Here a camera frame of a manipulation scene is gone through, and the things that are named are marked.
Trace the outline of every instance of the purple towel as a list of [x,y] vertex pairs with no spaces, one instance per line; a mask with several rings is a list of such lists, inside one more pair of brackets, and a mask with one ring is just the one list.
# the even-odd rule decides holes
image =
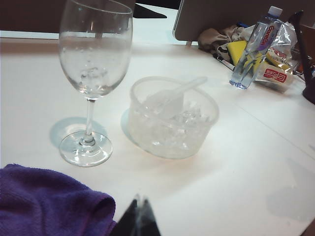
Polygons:
[[0,170],[0,236],[107,236],[115,201],[64,174],[7,165]]

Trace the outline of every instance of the glass base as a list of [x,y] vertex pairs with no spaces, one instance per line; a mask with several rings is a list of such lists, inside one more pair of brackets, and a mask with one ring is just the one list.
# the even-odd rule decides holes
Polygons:
[[85,132],[75,132],[66,136],[59,145],[61,156],[67,162],[83,167],[96,166],[106,161],[113,152],[112,143],[100,133],[93,132],[94,145],[83,145]]
[[237,82],[234,82],[234,81],[231,81],[231,80],[230,80],[230,84],[233,85],[234,87],[239,88],[239,89],[247,89],[248,88],[247,86],[244,86],[241,83],[237,83]]

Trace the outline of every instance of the wine glass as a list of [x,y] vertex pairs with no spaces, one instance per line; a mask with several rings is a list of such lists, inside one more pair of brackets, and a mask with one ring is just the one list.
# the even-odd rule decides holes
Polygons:
[[92,131],[94,103],[124,78],[130,60],[132,10],[112,0],[67,0],[59,34],[59,57],[69,82],[88,101],[86,131],[66,136],[61,156],[78,166],[106,161],[112,144]]

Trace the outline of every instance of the pen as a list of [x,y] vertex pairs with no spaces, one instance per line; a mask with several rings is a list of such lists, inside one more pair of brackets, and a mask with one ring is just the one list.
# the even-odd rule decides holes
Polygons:
[[226,60],[223,59],[223,57],[219,56],[217,53],[213,54],[213,57],[220,61],[222,64],[224,64],[227,68],[229,68],[231,71],[234,71],[235,66],[232,65],[231,63],[227,62]]

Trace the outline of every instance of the white table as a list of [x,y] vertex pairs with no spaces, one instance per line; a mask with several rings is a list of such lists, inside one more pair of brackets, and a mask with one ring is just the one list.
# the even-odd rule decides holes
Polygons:
[[[301,95],[304,84],[296,80],[286,94],[256,84],[236,89],[228,84],[231,71],[211,55],[176,42],[150,43],[148,21],[134,19],[126,77],[96,103],[94,127],[107,133],[114,152],[93,168],[59,155],[61,139],[84,128],[86,102],[61,70],[58,42],[2,38],[1,167],[17,163],[74,177],[113,196],[115,220],[136,193],[146,195],[163,236],[300,235],[315,217],[315,105]],[[155,32],[171,33],[165,26]],[[129,89],[151,75],[209,77],[202,89],[217,101],[220,117],[195,156],[158,158],[124,134]]]

